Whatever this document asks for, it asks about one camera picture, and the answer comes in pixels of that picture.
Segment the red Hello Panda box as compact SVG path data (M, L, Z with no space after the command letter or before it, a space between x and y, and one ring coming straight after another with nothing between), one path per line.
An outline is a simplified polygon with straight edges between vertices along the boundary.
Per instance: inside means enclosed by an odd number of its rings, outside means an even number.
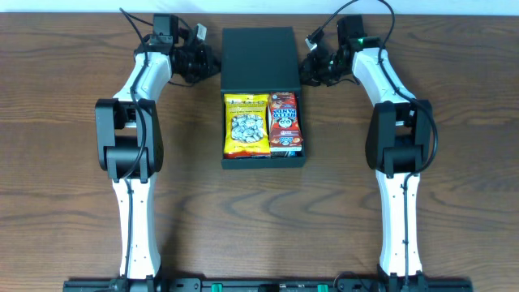
M297 98L292 92L274 92L268 99L269 146L272 155L302 150Z

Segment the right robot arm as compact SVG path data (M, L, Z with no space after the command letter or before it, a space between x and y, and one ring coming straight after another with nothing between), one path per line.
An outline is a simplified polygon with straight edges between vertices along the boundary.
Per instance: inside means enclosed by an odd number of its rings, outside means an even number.
M380 267L388 276L409 279L422 271L418 253L416 196L420 174L437 147L431 104L417 99L388 59L385 42L364 32L361 15L337 22L339 48L331 54L318 27L305 42L310 50L299 67L302 84L333 86L342 77L363 86L373 112L365 143L382 204Z

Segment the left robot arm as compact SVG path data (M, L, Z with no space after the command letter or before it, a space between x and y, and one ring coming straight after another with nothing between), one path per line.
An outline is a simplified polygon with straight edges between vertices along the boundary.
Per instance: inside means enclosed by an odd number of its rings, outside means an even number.
M154 191L164 160L157 103L174 75L185 86L221 69L206 44L207 29L173 14L155 14L152 32L139 33L134 67L123 87L95 105L98 160L118 200L125 280L153 279L161 267L155 235Z

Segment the yellow snack bag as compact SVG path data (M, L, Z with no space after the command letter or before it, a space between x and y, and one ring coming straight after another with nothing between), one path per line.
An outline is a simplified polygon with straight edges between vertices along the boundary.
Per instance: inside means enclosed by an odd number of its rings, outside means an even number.
M225 94L224 157L269 157L268 94Z

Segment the black gift box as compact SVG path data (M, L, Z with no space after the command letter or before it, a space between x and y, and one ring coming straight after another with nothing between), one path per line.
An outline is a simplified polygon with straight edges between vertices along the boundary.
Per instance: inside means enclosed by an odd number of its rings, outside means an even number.
M225 94L268 94L292 92L298 103L302 132L301 83L297 49L291 27L226 28L222 32L221 97L224 110L224 139L221 165L231 169L297 168L306 162L304 138L302 150L280 156L224 157Z

